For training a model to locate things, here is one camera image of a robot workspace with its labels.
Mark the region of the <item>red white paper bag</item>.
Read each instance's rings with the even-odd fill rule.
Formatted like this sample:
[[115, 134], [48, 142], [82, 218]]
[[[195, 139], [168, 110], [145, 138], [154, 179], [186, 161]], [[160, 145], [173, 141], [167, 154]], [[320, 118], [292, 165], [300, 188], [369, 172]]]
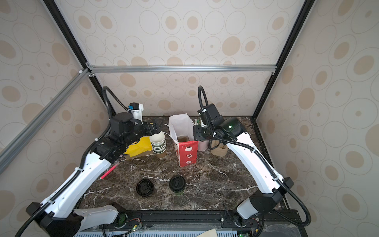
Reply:
[[[173, 115], [168, 120], [170, 136], [174, 143], [179, 166], [185, 167], [195, 164], [198, 153], [198, 141], [193, 138], [194, 123], [187, 114]], [[188, 136], [189, 142], [179, 143], [179, 136]]]

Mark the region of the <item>green paper coffee cup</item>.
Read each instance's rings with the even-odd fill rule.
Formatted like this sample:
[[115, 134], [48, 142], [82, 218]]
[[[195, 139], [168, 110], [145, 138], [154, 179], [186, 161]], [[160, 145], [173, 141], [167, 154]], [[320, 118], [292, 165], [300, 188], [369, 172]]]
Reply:
[[184, 193], [184, 190], [181, 190], [180, 192], [174, 192], [175, 195], [180, 196]]

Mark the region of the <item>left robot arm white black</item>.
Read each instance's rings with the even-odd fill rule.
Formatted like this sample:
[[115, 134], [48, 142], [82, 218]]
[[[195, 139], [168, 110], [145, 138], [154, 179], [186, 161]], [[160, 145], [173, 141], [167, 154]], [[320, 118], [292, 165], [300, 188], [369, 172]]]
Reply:
[[112, 115], [110, 94], [117, 103], [120, 100], [104, 86], [102, 88], [104, 103], [109, 115], [105, 131], [84, 151], [81, 163], [65, 182], [41, 203], [31, 203], [26, 211], [30, 218], [16, 233], [22, 236], [32, 222], [51, 237], [73, 237], [78, 232], [94, 226], [111, 224], [122, 214], [123, 209], [117, 204], [100, 208], [76, 209], [80, 198], [96, 179], [126, 152], [130, 145], [138, 143], [141, 138], [161, 132], [157, 122], [142, 121], [134, 116], [133, 111], [142, 111], [142, 105], [133, 103], [124, 107], [124, 112]]

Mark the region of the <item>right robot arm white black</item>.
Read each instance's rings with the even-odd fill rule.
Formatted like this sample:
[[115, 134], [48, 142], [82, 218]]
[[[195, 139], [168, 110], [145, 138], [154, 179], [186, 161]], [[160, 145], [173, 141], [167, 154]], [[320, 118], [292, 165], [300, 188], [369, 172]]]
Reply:
[[[291, 178], [279, 174], [254, 145], [245, 126], [236, 117], [224, 119], [214, 104], [207, 100], [202, 86], [198, 89], [200, 124], [194, 126], [196, 141], [218, 140], [226, 145], [244, 164], [254, 178], [258, 190], [241, 202], [232, 216], [237, 225], [244, 224], [254, 215], [274, 212], [285, 221], [301, 227], [311, 223], [311, 214], [300, 198], [291, 191], [294, 183]], [[305, 221], [296, 221], [280, 213], [275, 207], [289, 194], [304, 211]]]

